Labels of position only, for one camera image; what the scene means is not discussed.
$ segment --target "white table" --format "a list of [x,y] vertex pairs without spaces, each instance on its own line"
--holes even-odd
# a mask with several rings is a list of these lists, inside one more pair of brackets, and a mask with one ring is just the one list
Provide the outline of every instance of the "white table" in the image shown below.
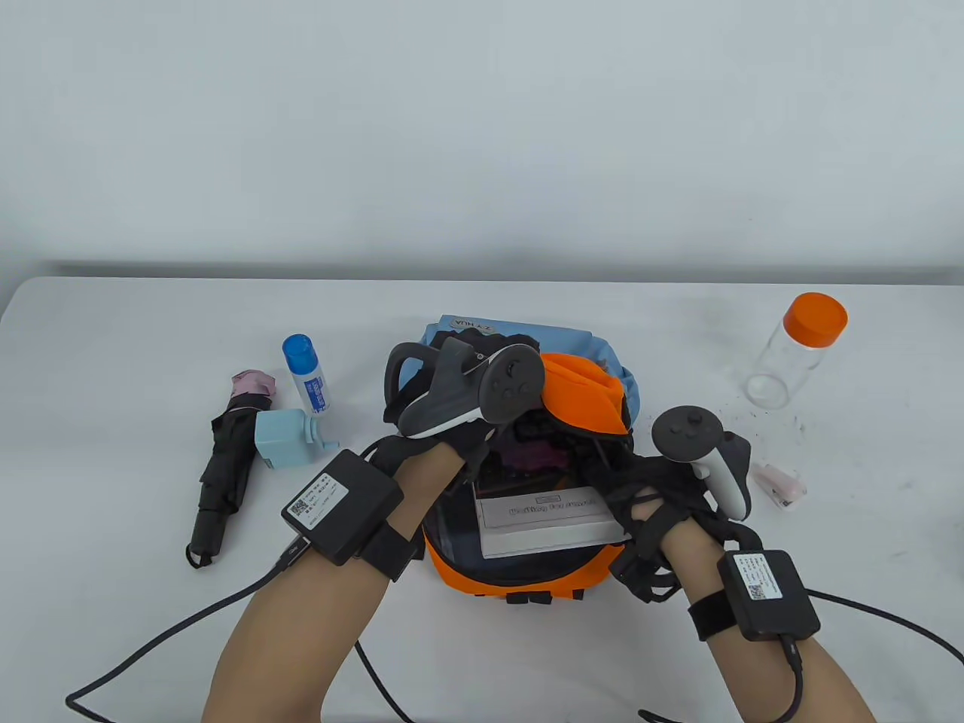
[[[291,531],[282,505],[312,472],[260,462],[223,554],[183,550],[209,419],[228,377],[278,376],[280,345],[312,336],[334,391],[328,431],[360,449],[386,432],[391,346],[443,312],[593,330],[642,388],[637,441],[677,404],[717,411],[758,461],[799,471],[784,513],[753,488],[750,523],[811,587],[883,606],[964,645],[964,288],[828,287],[851,328],[791,406],[764,413],[736,378],[793,296],[775,285],[40,279],[0,323],[0,720],[77,721],[62,700],[181,617],[244,586]],[[180,634],[88,699],[122,723],[188,721],[236,605]],[[881,721],[960,718],[964,670],[917,635],[818,602],[820,639]],[[427,562],[389,589],[362,637],[419,721],[631,721],[645,706],[737,721],[678,595],[644,605],[615,582],[584,602],[462,596]],[[349,657],[329,721],[393,719]]]

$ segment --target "light blue bag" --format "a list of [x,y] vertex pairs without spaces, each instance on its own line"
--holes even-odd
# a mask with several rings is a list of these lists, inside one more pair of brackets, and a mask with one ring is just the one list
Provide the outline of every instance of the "light blue bag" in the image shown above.
[[[632,424],[639,416],[639,385],[632,376],[632,372],[619,363],[616,352],[609,346],[609,342],[593,336],[591,332],[565,327],[546,327],[540,324],[522,324],[515,321],[495,321],[493,319],[477,319],[471,316],[445,315],[438,324],[425,327],[425,335],[421,343],[428,344],[437,332],[463,332],[465,329],[476,329],[482,334],[525,334],[539,342],[539,350],[546,354],[571,354],[585,357],[597,363],[602,369],[619,379],[626,390],[626,404],[629,408],[629,419]],[[415,373],[403,373],[403,383]]]

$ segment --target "qr code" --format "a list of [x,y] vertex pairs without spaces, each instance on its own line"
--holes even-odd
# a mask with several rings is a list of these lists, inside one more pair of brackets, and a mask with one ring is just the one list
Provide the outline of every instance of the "qr code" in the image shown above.
[[303,499],[296,499],[294,501],[294,504],[288,507],[288,512],[290,512],[295,517],[298,517],[299,515],[304,515],[305,512],[307,511],[308,511],[308,505],[305,503]]

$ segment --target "black box device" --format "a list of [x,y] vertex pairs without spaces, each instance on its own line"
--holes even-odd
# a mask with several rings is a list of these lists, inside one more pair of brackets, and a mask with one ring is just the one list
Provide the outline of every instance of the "black box device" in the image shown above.
[[800,575],[782,550],[727,552],[717,568],[747,640],[806,640],[820,629]]
[[395,480],[344,449],[285,505],[281,516],[313,548],[344,565],[403,498]]

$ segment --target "blue cap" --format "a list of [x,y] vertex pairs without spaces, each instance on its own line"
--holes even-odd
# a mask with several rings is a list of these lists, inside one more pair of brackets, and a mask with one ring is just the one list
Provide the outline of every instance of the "blue cap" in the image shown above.
[[311,339],[304,334],[293,334],[281,344],[284,360],[292,374],[310,374],[318,368],[318,355],[314,353]]

